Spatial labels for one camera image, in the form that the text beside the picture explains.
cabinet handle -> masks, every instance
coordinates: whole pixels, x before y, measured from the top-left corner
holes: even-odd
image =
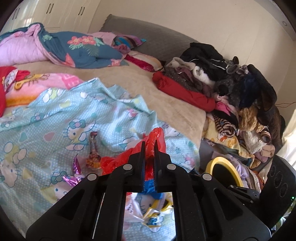
[[[80,9],[80,11],[79,11],[79,14],[80,14],[81,10],[82,10],[82,7],[81,7],[81,9]],[[79,16],[79,14],[78,14],[78,16]]]
[[[83,7],[83,10],[82,10],[81,16],[83,15],[84,9],[85,9],[85,7]]]
[[[18,9],[18,11],[17,11],[17,15],[18,15],[18,12],[20,11],[20,8]],[[15,16],[15,19],[17,19],[17,15]]]
[[[52,4],[52,8],[53,8],[53,6],[54,6],[54,3]],[[51,13],[51,12],[52,12],[52,8],[50,9],[49,13]]]
[[[15,13],[17,12],[17,10],[15,10],[14,14],[13,14],[13,17],[12,17],[12,20],[14,19],[15,17]]]
[[[51,5],[51,3],[50,3],[49,6],[48,6],[48,9],[47,9],[47,11],[46,11],[46,14],[48,13],[48,10],[49,10],[49,8],[50,8],[50,5]]]

polka dot fabric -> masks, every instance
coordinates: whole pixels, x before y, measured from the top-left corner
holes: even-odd
[[[132,98],[116,85],[106,88],[98,78],[71,90],[50,88],[28,107],[0,118],[0,205],[24,235],[71,189],[62,177],[73,175],[72,161],[77,154],[83,173],[91,172],[85,167],[91,131],[98,131],[100,156],[116,156],[159,126],[172,162],[188,172],[198,168],[196,146],[158,120],[142,96]],[[136,240],[144,236],[165,240],[166,233],[171,237],[174,221],[166,219],[160,229],[164,232],[157,233],[132,223],[125,232],[127,240],[134,235],[138,235]]]

gray upholstered headboard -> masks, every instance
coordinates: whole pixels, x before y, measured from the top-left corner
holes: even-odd
[[[147,42],[133,50],[166,62],[171,61],[173,57],[180,57],[191,42],[197,42],[182,33],[154,23],[112,14],[107,17],[100,31],[119,32],[146,39]]]

silver screw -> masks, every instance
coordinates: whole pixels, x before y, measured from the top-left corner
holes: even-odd
[[[125,169],[125,170],[130,170],[130,169],[132,169],[133,168],[133,166],[131,165],[131,164],[125,164],[124,166],[123,166],[123,169]]]
[[[204,175],[202,175],[202,178],[205,179],[206,181],[212,180],[212,176],[208,173],[205,173]]]
[[[176,165],[170,163],[170,164],[167,165],[167,169],[169,169],[169,170],[175,170],[176,169]]]
[[[87,176],[87,179],[89,180],[89,181],[94,181],[94,180],[96,180],[96,174],[89,174],[88,176]]]

wall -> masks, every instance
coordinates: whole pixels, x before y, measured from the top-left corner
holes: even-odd
[[[296,101],[296,42],[294,42],[294,51],[291,59],[291,63],[286,75],[286,78],[278,92],[277,104],[280,103],[292,103]],[[279,108],[281,115],[285,118],[286,124],[291,119],[296,103],[290,105],[287,108]]]
[[[101,0],[89,32],[109,14],[156,23],[212,44],[225,58],[254,64],[278,92],[290,64],[293,41],[253,0]]]

